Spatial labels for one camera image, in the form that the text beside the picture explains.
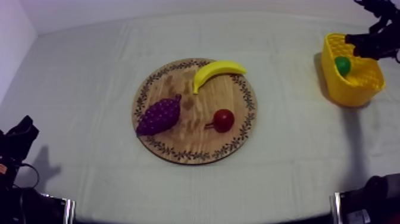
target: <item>green ball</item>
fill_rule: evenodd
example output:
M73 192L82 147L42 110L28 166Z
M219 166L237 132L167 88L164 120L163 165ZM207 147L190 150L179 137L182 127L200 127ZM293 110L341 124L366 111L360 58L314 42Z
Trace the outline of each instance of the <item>green ball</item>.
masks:
M336 57L335 64L340 75L345 77L351 70L351 62L346 57Z

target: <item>cable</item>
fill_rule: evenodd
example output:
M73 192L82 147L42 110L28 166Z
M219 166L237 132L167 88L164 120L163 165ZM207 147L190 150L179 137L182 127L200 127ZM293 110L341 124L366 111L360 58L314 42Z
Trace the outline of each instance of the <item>cable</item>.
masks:
M23 203L24 203L23 197L24 197L24 190L21 190L20 207L21 207L22 223L26 224L25 212L24 212L24 207L23 207Z
M396 54L395 60L396 60L397 63L400 64L399 51L398 50L397 50L397 54Z
M33 186L28 187L28 188L32 188L32 189L33 189L33 188L35 188L35 187L39 184L39 181L40 181L39 172L38 172L38 170L36 170L36 168L33 167L31 164L27 164L27 163L21 163L21 164L20 164L20 167L24 167L24 166L27 166L27 167L33 169L33 170L35 171L35 173L36 173L36 183L35 183Z

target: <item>white wall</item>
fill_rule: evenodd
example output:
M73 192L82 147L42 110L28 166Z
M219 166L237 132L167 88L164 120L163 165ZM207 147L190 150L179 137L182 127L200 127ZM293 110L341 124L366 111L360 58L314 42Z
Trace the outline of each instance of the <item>white wall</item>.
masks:
M22 0L22 3L39 33L121 18L226 11L311 15L367 26L376 21L353 0Z
M37 36L19 0L0 1L0 104Z

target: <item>toy fruit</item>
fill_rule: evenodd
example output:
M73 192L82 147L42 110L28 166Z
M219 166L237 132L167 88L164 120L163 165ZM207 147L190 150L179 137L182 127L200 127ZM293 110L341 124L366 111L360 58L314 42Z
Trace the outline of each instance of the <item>toy fruit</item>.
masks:
M151 105L140 118L136 134L155 135L173 127L179 119L181 98L177 94L175 99L166 98Z
M215 61L209 63L197 71L193 81L193 94L197 94L200 86L202 86L209 78L224 73L246 74L246 69L233 61Z
M221 109L215 112L212 123L206 124L204 128L214 128L217 132L224 133L230 130L235 122L235 117L230 110Z
M351 62L346 57L336 57L335 64L340 75L345 77L351 70Z

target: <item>decorative border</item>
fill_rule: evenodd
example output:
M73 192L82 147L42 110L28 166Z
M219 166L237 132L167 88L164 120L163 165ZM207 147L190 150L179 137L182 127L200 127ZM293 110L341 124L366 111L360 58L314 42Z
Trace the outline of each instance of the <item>decorative border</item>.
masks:
M136 100L137 107L133 115L136 116L138 120L143 115L143 109L145 108L146 100L148 99L148 92L150 90L151 85L154 83L155 80L160 79L163 75L167 74L170 71L177 70L177 69L186 69L192 66L203 67L209 64L211 61L196 61L190 60L189 62L182 62L180 64L174 64L170 67L161 68L155 74L150 75L146 83L143 85L142 89L140 90L140 96ZM249 110L247 116L245 117L245 121L242 124L242 127L239 129L240 133L239 136L233 137L230 143L226 143L223 145L219 150L215 150L213 154L204 153L204 152L195 152L192 151L183 151L183 152L176 152L174 147L168 147L165 143L161 141L157 141L154 136L147 136L144 141L149 144L149 146L154 147L159 151L161 154L165 155L172 155L178 162L181 159L188 159L188 160L196 160L201 159L204 163L207 163L206 160L213 158L213 161L217 161L225 156L231 154L232 152L239 149L239 147L249 138L248 131L251 130L252 121L255 120L256 115L256 108L255 102L253 101L251 91L248 89L246 85L246 81L241 78L241 76L231 74L230 77L232 78L233 83L240 86L240 91L243 93L243 100L246 102L246 108Z

